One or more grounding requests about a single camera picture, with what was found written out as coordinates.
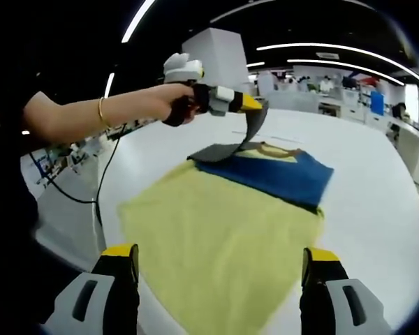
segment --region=yellow cloth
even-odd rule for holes
[[[119,216],[152,292],[193,335],[257,334],[300,281],[303,248],[323,220],[192,161]]]

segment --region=led light strip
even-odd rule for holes
[[[253,66],[261,66],[261,65],[265,65],[265,62],[259,61],[258,63],[247,64],[247,68],[251,68]]]
[[[381,59],[382,61],[386,61],[387,63],[390,63],[390,64],[404,70],[405,72],[409,73],[410,75],[414,76],[414,78],[419,80],[419,75],[417,73],[415,73],[414,71],[410,70],[409,68],[397,63],[396,61],[393,61],[392,59],[381,56],[380,54],[375,54],[373,52],[358,49],[356,47],[347,47],[345,45],[336,45],[336,44],[327,44],[327,43],[287,43],[287,44],[268,45],[266,47],[258,47],[258,48],[256,48],[256,50],[263,51],[263,50],[270,50],[270,49],[278,49],[280,47],[332,47],[334,49],[343,49],[343,50],[359,52],[361,54],[367,54],[369,56]]]
[[[137,26],[139,25],[141,19],[143,18],[143,16],[145,16],[145,14],[149,10],[149,8],[151,8],[151,6],[154,4],[154,2],[155,2],[155,0],[146,0],[143,3],[143,5],[141,5],[140,9],[138,10],[138,12],[133,17],[132,22],[127,27],[126,33],[124,34],[121,43],[127,43],[128,40],[131,39],[131,36],[132,36],[133,32],[135,31],[135,29],[137,28]]]
[[[105,87],[104,98],[109,97],[110,87],[112,87],[113,77],[115,76],[114,73],[109,74],[109,79],[107,81],[107,86]]]
[[[400,82],[399,80],[390,77],[389,75],[384,75],[383,73],[371,70],[370,68],[363,68],[362,66],[356,66],[353,64],[347,64],[347,63],[341,63],[339,61],[320,61],[318,59],[288,59],[288,63],[315,63],[315,64],[331,64],[331,65],[338,65],[338,66],[345,66],[347,68],[356,68],[357,70],[363,70],[366,72],[373,73],[375,75],[379,75],[381,77],[384,77],[388,80],[391,80],[392,82],[395,82],[396,84],[399,84],[401,86],[405,86],[403,82]]]

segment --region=gray cloth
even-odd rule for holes
[[[189,156],[189,158],[204,163],[216,163],[227,159],[238,151],[257,149],[260,146],[259,142],[250,142],[250,140],[256,135],[260,127],[262,127],[265,117],[268,112],[268,102],[263,103],[263,109],[249,110],[245,113],[245,119],[247,120],[247,134],[244,140],[239,144],[213,144],[206,147],[195,154]]]

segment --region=black ceiling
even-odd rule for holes
[[[411,21],[419,20],[417,1],[410,1],[410,7],[385,8],[393,17],[403,19],[406,32],[419,44],[418,21]],[[179,52],[186,39],[208,27],[240,33],[247,61],[264,61],[267,67],[286,66],[290,58],[316,59],[315,52],[333,51],[344,63],[386,74],[398,70],[356,52],[315,47],[256,51],[264,45],[296,42],[358,47],[408,67],[416,65],[380,12],[342,0],[276,0],[210,24],[211,19],[247,3],[156,0],[130,41],[124,44],[122,36],[141,0],[67,0],[37,6],[33,13],[37,24],[31,31],[29,52],[41,72],[44,90],[60,103],[101,96],[110,72],[115,72],[111,94],[155,84],[168,56]]]

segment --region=human arm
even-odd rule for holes
[[[171,103],[182,96],[193,96],[193,89],[182,84],[165,84],[112,96],[102,101],[103,118],[110,126],[143,118],[166,120]],[[98,113],[99,99],[58,105],[38,92],[24,107],[24,120],[38,137],[54,143],[75,142],[106,128]],[[184,123],[192,121],[196,108]]]

